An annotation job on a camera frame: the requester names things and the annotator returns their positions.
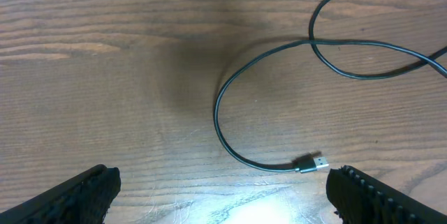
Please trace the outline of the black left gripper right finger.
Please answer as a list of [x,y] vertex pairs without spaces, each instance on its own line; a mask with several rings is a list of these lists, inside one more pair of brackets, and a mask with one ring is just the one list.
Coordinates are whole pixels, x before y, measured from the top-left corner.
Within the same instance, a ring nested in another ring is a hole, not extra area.
[[446,224],[446,215],[345,165],[331,169],[326,195],[347,224]]

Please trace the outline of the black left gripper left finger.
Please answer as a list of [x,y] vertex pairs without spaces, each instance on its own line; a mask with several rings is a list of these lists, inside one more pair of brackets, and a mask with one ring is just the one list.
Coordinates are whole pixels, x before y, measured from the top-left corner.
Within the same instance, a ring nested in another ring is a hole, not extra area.
[[120,189],[119,169],[96,165],[1,213],[1,223],[103,224]]

